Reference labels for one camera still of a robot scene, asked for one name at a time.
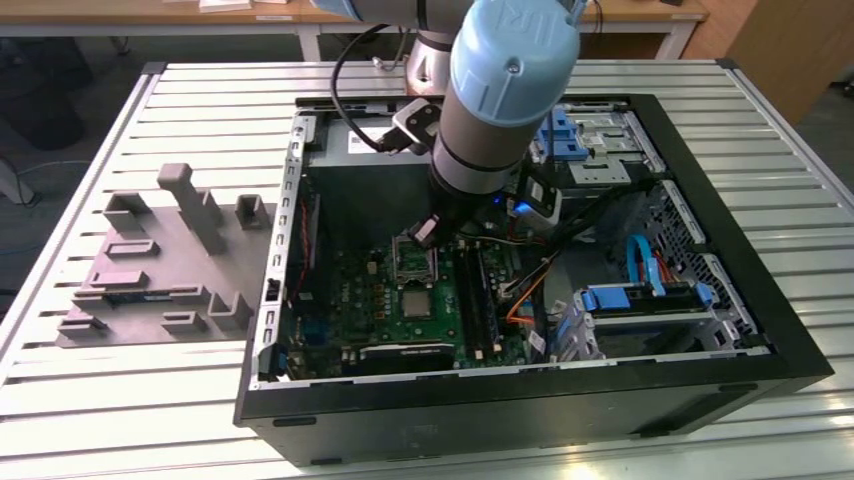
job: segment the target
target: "black cable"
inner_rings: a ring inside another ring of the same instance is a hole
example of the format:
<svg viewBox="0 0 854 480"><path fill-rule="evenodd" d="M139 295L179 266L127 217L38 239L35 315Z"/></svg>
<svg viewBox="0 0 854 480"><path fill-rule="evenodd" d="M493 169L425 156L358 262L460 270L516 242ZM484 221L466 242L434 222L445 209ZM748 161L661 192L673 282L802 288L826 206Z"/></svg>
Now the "black cable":
<svg viewBox="0 0 854 480"><path fill-rule="evenodd" d="M546 246L546 252L549 252L549 255L542 258L541 264L522 277L521 280L512 282L512 284L505 288L505 292L514 292L529 282L529 280L537 278L537 276L542 274L544 269L549 268L552 266L552 262L558 258L564 246L594 226L602 212L617 200L632 193L648 191L657 183L657 179L641 180L636 184L614 187L600 195L600 197L585 208L582 208L576 215L562 222L562 225L558 227L558 230L549 241L549 245Z"/></svg>
<svg viewBox="0 0 854 480"><path fill-rule="evenodd" d="M600 0L593 0L594 5L597 6L597 26L593 29L594 34L600 34L600 38L602 38L602 33L605 30L605 14L602 13L602 4Z"/></svg>
<svg viewBox="0 0 854 480"><path fill-rule="evenodd" d="M381 23L379 25L369 28L365 32L359 34L357 38L353 39L347 47L345 47L345 51L342 52L342 55L338 57L338 61L335 62L335 68L333 69L333 81L330 82L330 93L333 95L333 103L335 104L335 110L338 110L338 114L342 117L342 120L353 130L353 133L355 133L357 136L362 139L365 144L378 152L385 151L383 147L362 131L362 128L359 128L359 125L357 125L357 122L353 121L353 119L350 118L350 114L347 113L347 111L345 110L345 107L342 106L342 101L338 98L338 76L342 73L342 67L345 66L345 61L347 59L347 55L350 54L350 51L353 50L353 48L359 43L362 43L362 40L365 40L366 37L369 37L370 35L374 35L377 32L379 32L387 27L389 25L386 25L385 23Z"/></svg>

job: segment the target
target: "white cable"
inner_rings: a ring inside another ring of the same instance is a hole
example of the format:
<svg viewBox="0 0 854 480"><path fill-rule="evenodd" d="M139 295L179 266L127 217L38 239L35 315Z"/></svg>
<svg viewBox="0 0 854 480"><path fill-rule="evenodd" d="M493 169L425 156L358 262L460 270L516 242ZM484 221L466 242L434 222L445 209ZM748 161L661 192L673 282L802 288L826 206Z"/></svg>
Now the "white cable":
<svg viewBox="0 0 854 480"><path fill-rule="evenodd" d="M69 160L67 162L49 162L49 163L43 163L41 165L34 165L30 168L26 168L25 170L18 172L18 174L19 175L27 175L30 172L35 172L37 170L41 170L45 167L53 167L55 165L91 165L91 164L93 164L93 162L87 162L86 160Z"/></svg>
<svg viewBox="0 0 854 480"><path fill-rule="evenodd" d="M406 47L406 39L410 36L411 30L407 28L405 31L401 27L398 27L398 32L401 33L401 44L398 45L398 53L395 54L395 63L391 65L391 67L387 67L379 57L373 58L374 66L383 72L394 72L398 68L401 60L403 59L403 48Z"/></svg>

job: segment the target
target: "wooden desk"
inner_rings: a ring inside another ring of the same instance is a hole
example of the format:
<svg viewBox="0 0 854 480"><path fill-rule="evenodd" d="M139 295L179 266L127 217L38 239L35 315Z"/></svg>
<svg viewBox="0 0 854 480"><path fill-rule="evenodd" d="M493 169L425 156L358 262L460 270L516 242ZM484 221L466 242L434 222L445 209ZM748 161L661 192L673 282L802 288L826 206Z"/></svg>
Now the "wooden desk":
<svg viewBox="0 0 854 480"><path fill-rule="evenodd" d="M673 7L658 0L601 0L605 33L662 33L658 59L676 59L708 11L698 0ZM582 32L593 32L588 8ZM306 61L321 60L318 35L365 25L317 9L310 0L257 3L251 10L202 14L195 2L162 0L0 0L0 36L153 36L297 34Z"/></svg>
<svg viewBox="0 0 854 480"><path fill-rule="evenodd" d="M317 51L309 44L310 36L323 33L355 33L365 27L350 18L339 17L325 10L315 8L310 0L294 0L303 4L301 22L307 28L301 33L303 52ZM582 16L582 33L594 31L597 22L597 9L593 0ZM665 34L664 41L656 53L658 60L676 60L682 55L682 50L692 38L692 33L700 22L706 20L709 11L700 0L685 0L681 7L674 7L660 0L601 0L602 15L605 18L604 33L660 33Z"/></svg>

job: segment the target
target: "label on case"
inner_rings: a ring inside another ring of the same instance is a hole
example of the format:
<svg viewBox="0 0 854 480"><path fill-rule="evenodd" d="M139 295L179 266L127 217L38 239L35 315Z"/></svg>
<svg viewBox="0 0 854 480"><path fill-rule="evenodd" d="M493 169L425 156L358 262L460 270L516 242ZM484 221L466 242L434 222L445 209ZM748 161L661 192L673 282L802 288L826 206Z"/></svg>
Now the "label on case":
<svg viewBox="0 0 854 480"><path fill-rule="evenodd" d="M532 330L532 333L529 334L529 343L540 353L546 353L546 340L544 340L544 337L541 337L540 333L534 330Z"/></svg>
<svg viewBox="0 0 854 480"><path fill-rule="evenodd" d="M374 140L379 140L379 138L389 131L389 127L367 127L363 128L362 131L365 134L371 137ZM347 153L351 155L359 155L365 153L377 153L377 151L365 144L362 139L357 136L354 132L349 132L347 134Z"/></svg>

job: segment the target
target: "sticker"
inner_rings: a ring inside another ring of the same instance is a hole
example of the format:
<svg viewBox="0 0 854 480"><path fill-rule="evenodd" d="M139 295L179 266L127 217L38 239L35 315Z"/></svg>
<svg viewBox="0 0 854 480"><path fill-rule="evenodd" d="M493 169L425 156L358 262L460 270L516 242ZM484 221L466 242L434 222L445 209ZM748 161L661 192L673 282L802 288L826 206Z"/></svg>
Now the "sticker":
<svg viewBox="0 0 854 480"><path fill-rule="evenodd" d="M698 13L674 13L670 18L673 20L702 20L704 15Z"/></svg>
<svg viewBox="0 0 854 480"><path fill-rule="evenodd" d="M605 147L605 140L602 140L602 137L600 135L589 135L588 137L585 137L585 141L588 145L600 145Z"/></svg>
<svg viewBox="0 0 854 480"><path fill-rule="evenodd" d="M540 353L546 353L546 340L544 340L544 337L541 337L540 333L537 333L534 330L532 330L532 333L529 335L529 343Z"/></svg>
<svg viewBox="0 0 854 480"><path fill-rule="evenodd" d="M290 22L294 17L291 15L258 15L255 20L259 22Z"/></svg>
<svg viewBox="0 0 854 480"><path fill-rule="evenodd" d="M532 197L534 200L542 203L544 201L544 186L540 183L534 183L532 186Z"/></svg>
<svg viewBox="0 0 854 480"><path fill-rule="evenodd" d="M390 128L391 127L367 127L363 128L362 131L373 140L379 140ZM350 132L347 135L347 153L359 155L363 153L377 153L377 151L365 144L355 132Z"/></svg>

